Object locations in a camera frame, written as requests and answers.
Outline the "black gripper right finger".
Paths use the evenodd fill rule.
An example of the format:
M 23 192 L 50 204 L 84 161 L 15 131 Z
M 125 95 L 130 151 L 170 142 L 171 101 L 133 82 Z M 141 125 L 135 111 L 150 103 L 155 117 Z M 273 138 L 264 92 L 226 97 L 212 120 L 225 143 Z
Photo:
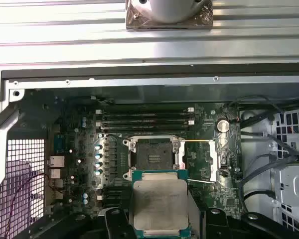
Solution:
M 235 219 L 218 208 L 205 211 L 204 237 L 206 239 L 299 239 L 291 231 L 270 218 L 256 213 L 244 213 Z

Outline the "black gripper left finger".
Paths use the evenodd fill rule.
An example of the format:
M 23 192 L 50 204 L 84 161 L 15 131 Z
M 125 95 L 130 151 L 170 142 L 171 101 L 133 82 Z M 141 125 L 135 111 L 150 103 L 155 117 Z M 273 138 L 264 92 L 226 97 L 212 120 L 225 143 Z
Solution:
M 97 217 L 73 213 L 40 220 L 15 239 L 136 239 L 126 214 L 119 208 L 104 209 Z

